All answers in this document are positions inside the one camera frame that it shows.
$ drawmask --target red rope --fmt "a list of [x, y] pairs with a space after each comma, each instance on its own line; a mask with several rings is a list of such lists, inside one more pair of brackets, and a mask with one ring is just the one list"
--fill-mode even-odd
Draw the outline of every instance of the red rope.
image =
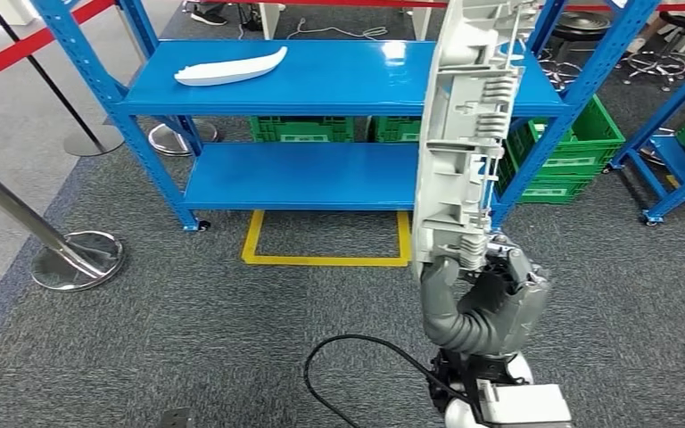
[[[201, 0], [201, 3], [222, 3], [224, 0]], [[256, 3], [256, 0], [235, 0], [231, 3]], [[282, 4], [315, 4], [322, 6], [369, 6], [369, 7], [433, 7], [443, 8], [445, 2], [425, 2], [409, 0], [286, 0]], [[572, 4], [565, 7], [567, 11], [608, 12], [607, 4]], [[685, 4], [660, 4], [658, 11], [685, 12]]]
[[[82, 24], [113, 4], [114, 0], [92, 0], [90, 3], [79, 7], [72, 15], [78, 24]], [[40, 29], [5, 48], [0, 52], [0, 72], [53, 41], [54, 35], [51, 34], [51, 31]]]

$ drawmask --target stool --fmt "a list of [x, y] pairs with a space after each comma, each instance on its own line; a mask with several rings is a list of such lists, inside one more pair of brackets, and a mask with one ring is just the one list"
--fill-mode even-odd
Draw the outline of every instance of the stool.
[[597, 42], [610, 28], [610, 20], [603, 15], [592, 12], [563, 12], [553, 29], [552, 35], [561, 40], [551, 59], [543, 59], [540, 66], [545, 71], [550, 83], [557, 91], [573, 82], [582, 72], [582, 68], [565, 60], [574, 42]]
[[685, 16], [672, 14], [670, 12], [660, 12], [660, 19], [672, 24], [676, 28], [668, 34], [673, 34], [671, 40], [665, 44], [663, 49], [655, 51], [641, 51], [632, 53], [623, 59], [634, 69], [628, 78], [623, 80], [625, 85], [631, 84], [631, 79], [640, 74], [660, 76], [664, 79], [661, 89], [664, 92], [671, 90], [671, 85], [675, 79], [683, 79], [685, 72], [685, 61], [674, 52], [677, 45], [685, 38]]

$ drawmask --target black pole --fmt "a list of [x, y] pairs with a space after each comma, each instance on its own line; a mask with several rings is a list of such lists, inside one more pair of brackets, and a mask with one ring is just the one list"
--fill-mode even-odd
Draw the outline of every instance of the black pole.
[[[9, 25], [9, 23], [6, 22], [4, 16], [2, 16], [1, 13], [0, 26], [2, 29], [4, 29], [4, 31], [6, 31], [6, 34], [8, 34], [9, 37], [12, 38], [12, 41], [14, 41], [15, 43], [21, 41], [21, 38], [17, 36], [17, 33], [14, 32], [12, 27]], [[83, 131], [85, 131], [87, 137], [90, 138], [90, 141], [92, 141], [93, 144], [95, 144], [95, 147], [98, 148], [100, 152], [104, 152], [104, 148], [101, 146], [101, 143], [98, 141], [98, 138], [95, 136], [93, 131], [91, 131], [90, 128], [87, 126], [87, 123], [85, 123], [85, 121], [80, 117], [78, 111], [76, 111], [75, 108], [72, 107], [70, 100], [68, 100], [67, 97], [64, 96], [59, 87], [57, 87], [54, 81], [48, 76], [48, 73], [45, 72], [45, 69], [42, 65], [40, 65], [40, 62], [38, 62], [33, 55], [28, 55], [27, 58], [30, 64], [33, 66], [33, 68], [36, 69], [37, 74], [39, 74], [40, 77], [43, 78], [48, 87], [50, 87], [51, 90], [54, 92], [54, 95], [56, 95], [56, 97], [59, 98], [59, 101], [62, 102], [64, 108], [67, 109], [67, 111], [72, 115], [72, 117], [75, 118], [75, 120], [78, 122], [80, 127], [83, 128]]]

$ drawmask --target shelf board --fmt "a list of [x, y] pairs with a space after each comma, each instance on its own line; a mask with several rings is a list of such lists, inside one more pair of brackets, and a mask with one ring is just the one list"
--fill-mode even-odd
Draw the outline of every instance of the shelf board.
[[[269, 74], [222, 86], [185, 86], [187, 65], [272, 54], [288, 46]], [[121, 103], [130, 114], [420, 116], [434, 42], [359, 40], [162, 41]], [[533, 56], [514, 116], [551, 117], [566, 105]]]
[[191, 172], [191, 210], [411, 210], [418, 144], [214, 143]]
[[685, 183], [685, 151], [676, 136], [652, 136], [652, 145], [679, 184]]
[[652, 136], [655, 150], [679, 183], [685, 180], [685, 152], [676, 136]]

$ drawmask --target person's foot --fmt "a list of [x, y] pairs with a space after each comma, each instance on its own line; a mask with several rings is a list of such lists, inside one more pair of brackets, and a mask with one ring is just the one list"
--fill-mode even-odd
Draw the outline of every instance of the person's foot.
[[628, 46], [626, 46], [626, 52], [630, 54], [635, 54], [640, 51], [642, 46], [644, 46], [648, 41], [644, 37], [636, 36]]
[[225, 25], [227, 20], [219, 16], [217, 13], [201, 12], [197, 8], [193, 10], [190, 17], [198, 22], [203, 22], [206, 25]]

